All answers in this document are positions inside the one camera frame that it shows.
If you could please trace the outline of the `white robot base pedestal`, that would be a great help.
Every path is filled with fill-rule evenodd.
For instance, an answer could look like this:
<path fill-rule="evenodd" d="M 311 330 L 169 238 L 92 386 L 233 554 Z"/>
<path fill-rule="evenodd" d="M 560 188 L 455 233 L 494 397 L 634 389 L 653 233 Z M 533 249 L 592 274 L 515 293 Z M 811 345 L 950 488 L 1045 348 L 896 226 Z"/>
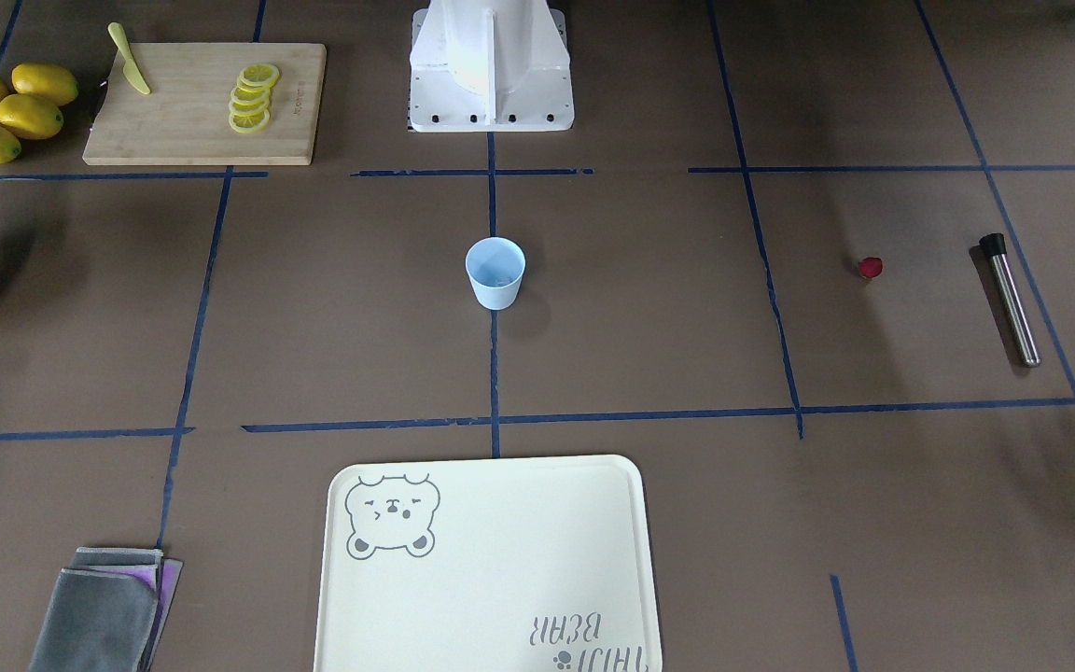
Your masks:
<path fill-rule="evenodd" d="M 431 1 L 412 16 L 407 127 L 562 132 L 575 121 L 565 14 L 546 1 Z"/>

